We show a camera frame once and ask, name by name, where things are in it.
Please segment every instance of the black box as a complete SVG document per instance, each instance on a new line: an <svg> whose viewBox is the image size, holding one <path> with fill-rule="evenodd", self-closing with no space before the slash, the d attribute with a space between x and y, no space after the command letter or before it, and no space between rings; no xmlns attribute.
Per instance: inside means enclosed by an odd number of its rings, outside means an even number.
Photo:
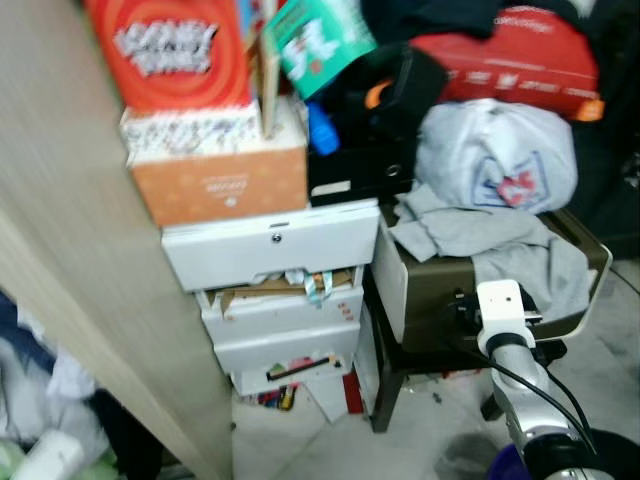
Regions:
<svg viewBox="0 0 640 480"><path fill-rule="evenodd" d="M307 188L314 207L411 190L417 139L348 146L327 156L309 150Z"/></svg>

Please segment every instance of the grey cloth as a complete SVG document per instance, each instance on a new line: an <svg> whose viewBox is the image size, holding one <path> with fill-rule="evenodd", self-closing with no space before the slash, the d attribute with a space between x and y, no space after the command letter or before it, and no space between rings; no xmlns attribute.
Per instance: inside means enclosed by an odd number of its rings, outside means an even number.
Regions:
<svg viewBox="0 0 640 480"><path fill-rule="evenodd" d="M587 258L530 213L450 207L423 184L402 198L396 214L400 219L391 233L418 261L436 255L471 257L476 285L516 280L544 321L589 305Z"/></svg>

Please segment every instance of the stool leg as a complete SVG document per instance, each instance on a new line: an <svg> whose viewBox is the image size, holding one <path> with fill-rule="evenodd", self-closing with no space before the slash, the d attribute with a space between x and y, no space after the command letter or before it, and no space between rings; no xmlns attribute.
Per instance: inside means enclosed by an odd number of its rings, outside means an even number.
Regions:
<svg viewBox="0 0 640 480"><path fill-rule="evenodd" d="M482 403L480 412L486 422L497 420L502 415L502 410L496 403L496 397L493 394Z"/></svg>
<svg viewBox="0 0 640 480"><path fill-rule="evenodd" d="M380 387L371 416L371 427L375 433L384 433L389 427L391 414L400 394L404 373L385 369L380 377Z"/></svg>

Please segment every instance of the floor tile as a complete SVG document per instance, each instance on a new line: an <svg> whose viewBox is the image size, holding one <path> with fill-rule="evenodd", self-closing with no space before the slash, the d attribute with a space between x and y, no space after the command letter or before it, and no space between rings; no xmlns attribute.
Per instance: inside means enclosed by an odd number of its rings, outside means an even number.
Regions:
<svg viewBox="0 0 640 480"><path fill-rule="evenodd" d="M614 266L631 282L640 278L637 261ZM593 427L640 443L640 297L613 274L602 292L585 329L566 341L568 354L551 370ZM480 415L490 392L487 371L446 380L413 376L386 434L374 434L361 416L329 425L304 390L285 414L235 403L236 479L448 480L442 462L453 442L474 434L495 451L510 443L503 419L485 422Z"/></svg>

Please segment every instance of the drawer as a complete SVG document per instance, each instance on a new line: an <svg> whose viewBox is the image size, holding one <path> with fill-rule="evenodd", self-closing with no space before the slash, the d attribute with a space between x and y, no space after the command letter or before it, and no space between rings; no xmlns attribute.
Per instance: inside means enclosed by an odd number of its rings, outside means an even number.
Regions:
<svg viewBox="0 0 640 480"><path fill-rule="evenodd" d="M197 292L202 321L214 344L356 322L362 308L362 267L320 305L304 294L242 296L241 290Z"/></svg>
<svg viewBox="0 0 640 480"><path fill-rule="evenodd" d="M333 355L332 352L323 352L319 355L312 356L312 360L320 359ZM312 382L314 380L325 380L328 378L340 378L347 375L351 371L353 364L353 356L349 354L336 355L336 359L340 362L340 367L336 367L335 363L328 363L317 367L304 370L293 375L289 375L280 380L269 381L266 372L273 366L267 364L259 368L233 372L229 374L233 386L240 395L253 395L261 392L275 390L284 385L292 383ZM278 362L282 365L289 364L288 361Z"/></svg>
<svg viewBox="0 0 640 480"><path fill-rule="evenodd" d="M371 263L376 200L165 229L162 245L185 291L253 283L291 269Z"/></svg>
<svg viewBox="0 0 640 480"><path fill-rule="evenodd" d="M423 352L435 348L442 332L431 319L451 302L454 292L475 292L475 276L470 258L432 258L424 263L415 260L394 241L388 225L395 223L391 209L384 207L384 218L376 242L371 273L394 337L403 349ZM566 210L540 216L542 222L556 234L579 248L589 263L591 303L586 313L578 313L533 328L538 340L550 340L575 335L584 327L593 300L600 290L611 263L611 253ZM448 335L465 336L462 330L447 331Z"/></svg>
<svg viewBox="0 0 640 480"><path fill-rule="evenodd" d="M353 354L358 344L359 319L340 325L307 328L233 342L214 342L225 373L273 365L283 359L317 356L326 352Z"/></svg>

